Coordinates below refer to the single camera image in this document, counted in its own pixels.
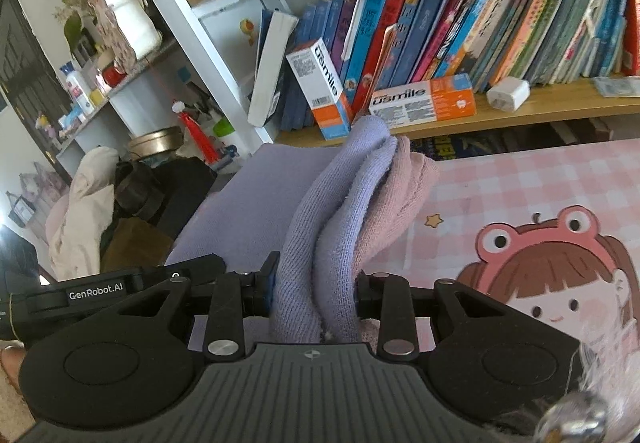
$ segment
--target lavender fabric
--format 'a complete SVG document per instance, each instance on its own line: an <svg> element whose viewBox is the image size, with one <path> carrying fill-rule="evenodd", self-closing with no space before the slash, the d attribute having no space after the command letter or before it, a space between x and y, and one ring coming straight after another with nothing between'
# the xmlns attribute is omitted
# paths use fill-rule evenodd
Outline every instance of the lavender fabric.
<svg viewBox="0 0 640 443"><path fill-rule="evenodd" d="M370 196L362 194L362 202L356 194L350 199L351 187L370 156L377 158L380 150L386 156L383 147L389 138L380 118L366 116L354 124L341 147L260 147L222 191L201 205L166 263L216 253L228 271L257 271L270 251L279 250L269 339L318 343L321 315L312 289L316 242L345 200L366 210ZM380 162L370 163L378 167ZM375 174L363 178L373 188L382 177L380 171ZM353 286L350 271L346 278ZM245 331L249 331L245 333L248 347L252 341L267 339L260 328L247 322Z"/></svg>
<svg viewBox="0 0 640 443"><path fill-rule="evenodd" d="M353 301L353 258L358 234L378 183L388 172L398 140L387 137L355 176L344 203L319 235L314 258L314 297L324 326L338 343L360 341Z"/></svg>
<svg viewBox="0 0 640 443"><path fill-rule="evenodd" d="M340 152L314 181L296 210L278 268L271 314L274 340L289 344L320 341L321 316L314 304L311 278L316 241L347 198L360 167L388 138L389 130L380 118L366 116L358 120Z"/></svg>

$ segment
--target white charger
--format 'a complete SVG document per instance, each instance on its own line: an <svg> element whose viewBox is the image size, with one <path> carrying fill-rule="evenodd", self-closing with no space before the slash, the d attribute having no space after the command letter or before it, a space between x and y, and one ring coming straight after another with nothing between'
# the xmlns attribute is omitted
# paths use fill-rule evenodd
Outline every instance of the white charger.
<svg viewBox="0 0 640 443"><path fill-rule="evenodd" d="M493 108L515 112L530 94L531 89L526 80L507 76L487 91L486 99Z"/></svg>

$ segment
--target pink towel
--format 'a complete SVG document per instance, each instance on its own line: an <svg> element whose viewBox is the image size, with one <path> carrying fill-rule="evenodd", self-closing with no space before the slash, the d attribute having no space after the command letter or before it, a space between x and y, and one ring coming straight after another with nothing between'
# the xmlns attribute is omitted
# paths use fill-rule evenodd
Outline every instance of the pink towel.
<svg viewBox="0 0 640 443"><path fill-rule="evenodd" d="M420 212L438 179L438 168L432 159L411 152L406 136L398 137L398 150L391 163L386 182L381 185L364 219L353 258L353 278L380 251L391 246ZM378 345L380 322L360 322L360 336L373 351Z"/></svg>

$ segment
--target green leaf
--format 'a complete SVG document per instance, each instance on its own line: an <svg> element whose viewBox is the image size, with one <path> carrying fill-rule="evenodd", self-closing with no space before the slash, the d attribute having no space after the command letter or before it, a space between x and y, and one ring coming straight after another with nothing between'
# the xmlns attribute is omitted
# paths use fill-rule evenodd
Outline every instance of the green leaf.
<svg viewBox="0 0 640 443"><path fill-rule="evenodd" d="M66 43L69 44L69 51L71 53L73 53L74 49L78 46L81 36L82 19L80 18L80 14L75 11L65 22L65 38Z"/></svg>

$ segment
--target gray ridged plate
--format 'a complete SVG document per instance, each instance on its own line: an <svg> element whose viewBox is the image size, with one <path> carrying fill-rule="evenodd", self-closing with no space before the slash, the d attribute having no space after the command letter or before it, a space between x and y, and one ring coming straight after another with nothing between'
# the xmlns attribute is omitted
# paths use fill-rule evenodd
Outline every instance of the gray ridged plate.
<svg viewBox="0 0 640 443"><path fill-rule="evenodd" d="M108 409L108 405L96 405ZM146 423L77 431L40 422L20 443L495 443L453 415L408 365L365 344L258 344L210 365L186 399Z"/></svg>

